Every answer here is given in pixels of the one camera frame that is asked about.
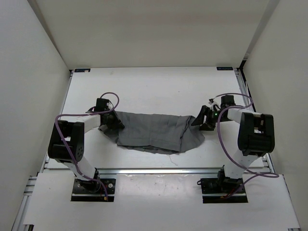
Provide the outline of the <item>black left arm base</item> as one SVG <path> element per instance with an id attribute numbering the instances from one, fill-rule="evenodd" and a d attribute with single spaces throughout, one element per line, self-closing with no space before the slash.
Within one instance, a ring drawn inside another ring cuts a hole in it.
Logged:
<path id="1" fill-rule="evenodd" d="M 116 179 L 100 178 L 100 181 L 106 188 L 105 190 L 100 183 L 92 181 L 83 181 L 74 179 L 71 201 L 72 202 L 113 202 L 115 199 Z"/>

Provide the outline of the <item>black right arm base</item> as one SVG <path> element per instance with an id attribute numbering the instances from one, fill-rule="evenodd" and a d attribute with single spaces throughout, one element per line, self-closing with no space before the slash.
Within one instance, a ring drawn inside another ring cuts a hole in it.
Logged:
<path id="1" fill-rule="evenodd" d="M 203 204 L 248 203 L 243 179 L 226 177 L 223 170 L 215 178 L 201 178 Z"/>

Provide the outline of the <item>grey pleated skirt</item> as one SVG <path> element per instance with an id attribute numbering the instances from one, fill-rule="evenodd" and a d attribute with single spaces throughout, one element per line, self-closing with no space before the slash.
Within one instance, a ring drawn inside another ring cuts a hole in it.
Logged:
<path id="1" fill-rule="evenodd" d="M 126 149 L 154 154 L 178 154 L 199 147 L 205 140 L 194 116 L 117 112 L 123 129 L 99 127 L 113 143 Z"/>

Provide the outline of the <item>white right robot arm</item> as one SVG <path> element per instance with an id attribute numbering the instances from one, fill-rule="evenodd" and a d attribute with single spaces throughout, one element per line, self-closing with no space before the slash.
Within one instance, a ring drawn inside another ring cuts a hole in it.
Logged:
<path id="1" fill-rule="evenodd" d="M 229 121 L 239 124 L 237 150 L 234 154 L 227 152 L 220 133 L 220 124 Z M 222 173 L 216 180 L 217 189 L 224 193 L 233 187 L 233 181 L 242 178 L 255 160 L 271 153 L 275 147 L 274 117 L 243 107 L 230 106 L 214 111 L 204 105 L 192 126 L 199 126 L 203 131 L 217 129 L 221 147 L 230 160 L 230 163 L 222 167 Z"/>

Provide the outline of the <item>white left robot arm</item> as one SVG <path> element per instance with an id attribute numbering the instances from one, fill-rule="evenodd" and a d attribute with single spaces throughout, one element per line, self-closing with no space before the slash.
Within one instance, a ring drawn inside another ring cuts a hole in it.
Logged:
<path id="1" fill-rule="evenodd" d="M 99 127 L 117 130 L 125 126 L 115 111 L 58 115 L 48 147 L 49 158 L 66 165 L 91 193 L 100 189 L 101 181 L 84 156 L 84 141 L 85 133 Z"/>

